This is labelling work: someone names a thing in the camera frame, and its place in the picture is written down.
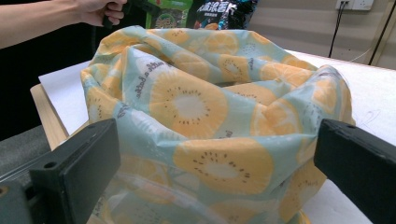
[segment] white wall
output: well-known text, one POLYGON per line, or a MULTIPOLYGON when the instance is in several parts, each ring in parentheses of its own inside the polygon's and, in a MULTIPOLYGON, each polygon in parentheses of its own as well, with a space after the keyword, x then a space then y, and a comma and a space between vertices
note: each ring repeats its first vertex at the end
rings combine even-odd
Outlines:
MULTIPOLYGON (((370 11, 344 10, 332 58, 363 63, 369 55, 361 55, 372 46, 387 3, 374 0, 370 11)), ((261 0, 248 29, 283 49, 328 57, 338 13, 335 4, 336 0, 261 0)), ((395 37, 393 31, 388 42, 392 48, 386 47, 377 66, 396 69, 395 37)))

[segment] kiwi print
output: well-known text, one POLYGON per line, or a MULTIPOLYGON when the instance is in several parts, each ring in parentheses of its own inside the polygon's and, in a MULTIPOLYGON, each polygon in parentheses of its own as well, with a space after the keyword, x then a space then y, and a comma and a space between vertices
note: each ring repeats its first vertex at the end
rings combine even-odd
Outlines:
POLYGON ((170 40, 162 40, 161 42, 162 45, 162 49, 161 51, 163 52, 163 54, 170 56, 172 55, 174 52, 183 50, 183 48, 181 48, 180 46, 172 43, 170 40))
POLYGON ((121 166, 116 178, 139 197, 151 203, 170 203, 173 196, 167 166, 141 157, 121 155, 121 166))
POLYGON ((248 59, 232 55, 220 55, 219 68, 225 82, 249 82, 248 59))
POLYGON ((201 57, 191 54, 185 50, 177 51, 172 56, 172 62, 174 63, 174 67, 202 80, 207 80, 209 77, 209 63, 201 57))
POLYGON ((315 166, 312 159, 299 168, 291 176, 288 189, 280 202, 279 215, 282 220, 288 222, 319 191, 325 180, 326 175, 315 166))
POLYGON ((113 62, 114 55, 96 55, 92 59, 92 64, 110 64, 113 62))
POLYGON ((170 223, 166 217, 159 212, 157 207, 150 203, 131 202, 123 205, 123 211, 113 215, 114 223, 117 224, 159 224, 170 223))
POLYGON ((249 55, 250 57, 257 57, 262 54, 257 43, 246 43, 239 51, 238 55, 249 55))
POLYGON ((122 89, 121 89, 121 81, 119 77, 106 77, 102 82, 102 89, 108 93, 110 96, 117 98, 119 100, 122 99, 122 89))
POLYGON ((169 29, 163 34, 163 37, 175 44, 182 44, 190 39, 190 35, 185 29, 169 29))
POLYGON ((245 224, 262 212, 262 203, 250 200, 229 200, 215 203, 209 208, 218 214, 224 223, 245 224))
POLYGON ((265 38, 262 35, 257 34, 256 32, 249 32, 249 35, 254 40, 254 42, 258 42, 262 45, 271 44, 271 41, 269 39, 265 38))
POLYGON ((304 130, 307 133, 317 133, 320 127, 320 123, 324 118, 322 109, 320 106, 308 102, 305 104, 304 110, 301 111, 301 121, 304 126, 304 130))
POLYGON ((87 94, 87 109, 90 123, 111 119, 118 100, 98 87, 90 88, 87 94))
POLYGON ((271 123, 264 116, 266 109, 267 106, 261 104, 256 104, 254 107, 250 122, 250 134, 252 136, 276 135, 271 123))
POLYGON ((186 141, 177 146, 173 158, 177 167, 197 175, 211 189, 231 194, 263 192, 274 170, 267 149, 251 138, 186 141))
POLYGON ((315 83, 312 102, 324 109, 328 114, 332 114, 337 103, 337 87, 335 81, 330 78, 323 78, 315 83))
POLYGON ((159 74, 152 86, 150 115, 190 139, 213 137, 227 111, 220 88, 180 70, 159 74))
MULTIPOLYGON (((157 120, 149 116, 148 114, 140 111, 140 110, 132 110, 131 111, 131 121, 139 129, 141 132, 146 133, 147 135, 158 134, 161 138, 169 139, 170 141, 183 141, 187 140, 181 134, 175 133, 172 130, 163 127, 160 125, 157 120)), ((147 146, 151 149, 155 149, 155 143, 152 139, 149 140, 147 146)), ((156 156, 163 157, 165 154, 163 151, 155 150, 156 156)))
POLYGON ((110 65, 99 63, 92 67, 92 75, 95 80, 102 84, 103 80, 107 77, 108 70, 110 69, 110 65))
POLYGON ((126 47, 138 44, 139 42, 138 37, 129 36, 122 30, 118 30, 101 41, 97 52, 100 54, 106 54, 107 52, 116 54, 122 52, 126 47))
POLYGON ((166 55, 164 55, 163 53, 159 52, 158 50, 154 49, 153 47, 151 47, 147 44, 134 45, 133 48, 143 51, 147 54, 153 55, 166 63, 171 62, 171 60, 166 55))
POLYGON ((282 63, 267 63, 260 71, 262 80, 275 80, 277 78, 291 84, 293 87, 299 87, 305 83, 313 72, 299 67, 289 66, 282 63))
POLYGON ((270 104, 263 114, 278 135, 303 131, 297 109, 283 98, 270 104))
POLYGON ((144 43, 148 44, 149 46, 155 48, 156 50, 161 51, 163 49, 163 45, 159 41, 158 38, 156 38, 155 35, 151 36, 146 36, 143 38, 144 43))
POLYGON ((211 31, 202 47, 212 53, 235 55, 239 50, 239 41, 232 31, 211 31))
POLYGON ((291 66, 298 67, 298 68, 303 68, 306 70, 311 70, 311 71, 317 70, 317 68, 314 65, 312 65, 311 63, 302 61, 291 54, 285 56, 281 62, 284 64, 287 64, 287 65, 291 65, 291 66))
POLYGON ((190 41, 186 49, 197 55, 203 55, 204 53, 206 53, 205 48, 202 47, 205 41, 206 38, 204 36, 194 38, 190 41))
POLYGON ((296 160, 298 164, 303 164, 309 159, 314 157, 315 150, 317 148, 317 138, 311 140, 309 138, 303 138, 300 148, 296 155, 296 160))
POLYGON ((272 91, 254 83, 240 84, 237 86, 226 87, 224 89, 232 91, 243 97, 252 99, 256 103, 261 105, 269 105, 277 99, 272 91))

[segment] snack package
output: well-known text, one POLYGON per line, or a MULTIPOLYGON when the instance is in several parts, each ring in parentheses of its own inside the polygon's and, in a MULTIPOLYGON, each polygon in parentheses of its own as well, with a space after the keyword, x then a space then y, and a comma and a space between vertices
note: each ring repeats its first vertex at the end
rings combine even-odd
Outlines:
POLYGON ((195 29, 247 29, 259 0, 207 0, 197 10, 195 29))
POLYGON ((147 14, 147 29, 185 28, 192 0, 148 0, 161 10, 157 15, 147 14))

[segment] kiwi slice pattern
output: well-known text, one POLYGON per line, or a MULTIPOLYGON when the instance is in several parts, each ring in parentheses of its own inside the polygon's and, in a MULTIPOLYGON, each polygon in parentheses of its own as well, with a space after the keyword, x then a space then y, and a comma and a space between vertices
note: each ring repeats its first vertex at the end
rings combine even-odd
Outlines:
POLYGON ((355 123, 337 70, 247 30, 126 27, 81 82, 121 153, 91 223, 309 223, 319 124, 355 123))

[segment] electrical outlet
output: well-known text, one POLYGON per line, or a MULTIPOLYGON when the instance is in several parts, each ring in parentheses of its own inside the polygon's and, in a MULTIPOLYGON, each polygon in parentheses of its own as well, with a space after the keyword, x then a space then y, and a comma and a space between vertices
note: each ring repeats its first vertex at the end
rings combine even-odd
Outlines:
POLYGON ((370 10, 374 0, 354 0, 354 4, 352 4, 352 10, 370 10))
POLYGON ((357 0, 337 0, 337 4, 335 4, 335 9, 340 9, 340 7, 344 7, 344 10, 352 10, 352 7, 354 6, 354 2, 357 0))

